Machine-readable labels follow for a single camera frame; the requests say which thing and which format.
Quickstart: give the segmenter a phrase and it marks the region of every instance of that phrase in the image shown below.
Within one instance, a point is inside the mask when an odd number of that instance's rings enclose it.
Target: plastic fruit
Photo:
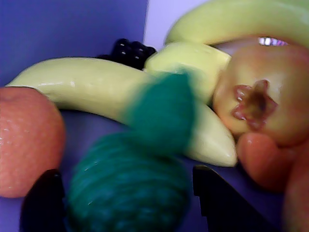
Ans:
[[[237,155],[247,174],[262,188],[284,192],[286,183],[304,145],[278,148],[269,136],[246,133],[237,143]]]
[[[147,47],[141,42],[119,39],[115,42],[108,60],[142,70],[146,59],[153,53],[155,53],[154,48]]]
[[[201,76],[194,76],[203,81]],[[37,89],[55,102],[60,109],[72,109],[89,112],[111,118],[126,124],[123,114],[126,108],[139,97],[148,84],[160,79],[145,72],[115,62],[96,58],[59,58],[37,63],[21,72],[7,86],[29,86]],[[200,82],[192,82],[194,93],[197,93]],[[207,110],[198,111],[197,124],[190,150],[186,155],[208,160],[211,164],[234,166],[236,163],[235,143],[232,136],[218,117],[208,117]],[[225,138],[224,143],[216,138]]]
[[[196,43],[170,43],[145,63],[145,71],[156,74],[160,71],[178,73],[183,68],[196,76],[197,92],[204,103],[210,103],[219,73],[231,56],[214,47]]]
[[[284,231],[307,232],[309,228],[309,141],[297,157],[285,191]]]
[[[43,172],[59,167],[64,122],[56,106],[32,88],[0,88],[0,108],[0,196],[24,197]]]
[[[183,15],[166,43],[219,44],[269,36],[309,48],[307,0],[210,0]]]
[[[309,134],[309,51],[296,45],[241,48],[222,72],[213,107],[239,137],[270,136],[280,146]]]

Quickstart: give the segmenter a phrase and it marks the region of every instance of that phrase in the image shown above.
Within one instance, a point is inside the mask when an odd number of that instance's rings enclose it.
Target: yellow banana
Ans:
[[[107,60],[58,58],[27,68],[7,87],[32,87],[60,109],[94,113],[125,124],[123,111],[144,85],[155,80],[143,71]],[[237,158],[231,133],[216,114],[209,113],[207,105],[198,102],[198,121],[188,156],[213,165],[234,166]]]
[[[308,0],[210,0],[171,28],[166,43],[218,44],[269,36],[309,48]]]
[[[204,103],[210,103],[219,72],[224,69],[231,56],[214,47],[200,43],[170,43],[145,63],[150,74],[168,71],[177,73],[182,67],[190,69],[198,80],[197,94]]]

